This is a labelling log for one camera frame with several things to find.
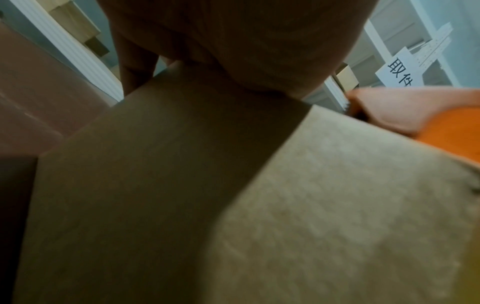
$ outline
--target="white paper label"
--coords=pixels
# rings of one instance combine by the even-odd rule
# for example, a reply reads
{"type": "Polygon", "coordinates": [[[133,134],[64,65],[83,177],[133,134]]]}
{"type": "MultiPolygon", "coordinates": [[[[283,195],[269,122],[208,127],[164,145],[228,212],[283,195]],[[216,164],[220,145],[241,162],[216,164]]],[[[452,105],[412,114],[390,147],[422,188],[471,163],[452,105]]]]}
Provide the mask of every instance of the white paper label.
{"type": "Polygon", "coordinates": [[[418,61],[407,48],[393,56],[375,74],[386,87],[390,88],[424,86],[418,61]]]}

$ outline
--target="orange cloth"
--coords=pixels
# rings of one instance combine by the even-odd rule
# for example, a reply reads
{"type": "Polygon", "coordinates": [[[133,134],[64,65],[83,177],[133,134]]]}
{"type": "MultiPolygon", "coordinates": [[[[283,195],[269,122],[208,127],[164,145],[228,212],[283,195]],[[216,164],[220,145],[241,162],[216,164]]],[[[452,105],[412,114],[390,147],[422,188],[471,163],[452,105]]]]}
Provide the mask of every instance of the orange cloth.
{"type": "Polygon", "coordinates": [[[437,114],[415,139],[480,163],[480,108],[457,108],[437,114]]]}

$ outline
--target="hand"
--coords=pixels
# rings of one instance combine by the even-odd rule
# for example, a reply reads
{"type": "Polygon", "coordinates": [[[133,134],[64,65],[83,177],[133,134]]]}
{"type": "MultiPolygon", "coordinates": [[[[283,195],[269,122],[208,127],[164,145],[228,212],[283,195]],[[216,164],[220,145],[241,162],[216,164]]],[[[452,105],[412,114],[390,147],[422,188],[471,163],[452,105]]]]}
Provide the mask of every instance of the hand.
{"type": "Polygon", "coordinates": [[[98,0],[127,95],[159,55],[220,65],[241,85],[302,98],[340,64],[377,0],[98,0]]]}

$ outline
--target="sign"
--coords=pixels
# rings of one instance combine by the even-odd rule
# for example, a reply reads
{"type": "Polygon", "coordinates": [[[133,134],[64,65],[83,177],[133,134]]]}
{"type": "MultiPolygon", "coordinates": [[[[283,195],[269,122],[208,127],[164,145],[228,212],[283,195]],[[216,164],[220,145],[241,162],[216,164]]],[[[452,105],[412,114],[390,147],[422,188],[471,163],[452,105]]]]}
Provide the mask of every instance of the sign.
{"type": "Polygon", "coordinates": [[[424,86],[418,61],[407,48],[393,56],[375,74],[386,87],[390,88],[424,86]]]}

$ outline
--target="black chinese character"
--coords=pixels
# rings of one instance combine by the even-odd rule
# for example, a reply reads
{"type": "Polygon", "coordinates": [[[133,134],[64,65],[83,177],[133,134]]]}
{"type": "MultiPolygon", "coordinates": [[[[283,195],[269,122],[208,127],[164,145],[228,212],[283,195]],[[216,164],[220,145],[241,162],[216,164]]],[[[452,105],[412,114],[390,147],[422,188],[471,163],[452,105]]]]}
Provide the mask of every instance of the black chinese character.
{"type": "Polygon", "coordinates": [[[405,74],[403,78],[399,81],[399,83],[404,84],[404,87],[412,86],[413,79],[410,77],[410,74],[405,74]]]}
{"type": "Polygon", "coordinates": [[[405,72],[406,70],[406,67],[398,58],[392,62],[391,65],[388,65],[388,67],[391,69],[390,73],[395,74],[395,78],[398,78],[399,74],[405,72]]]}

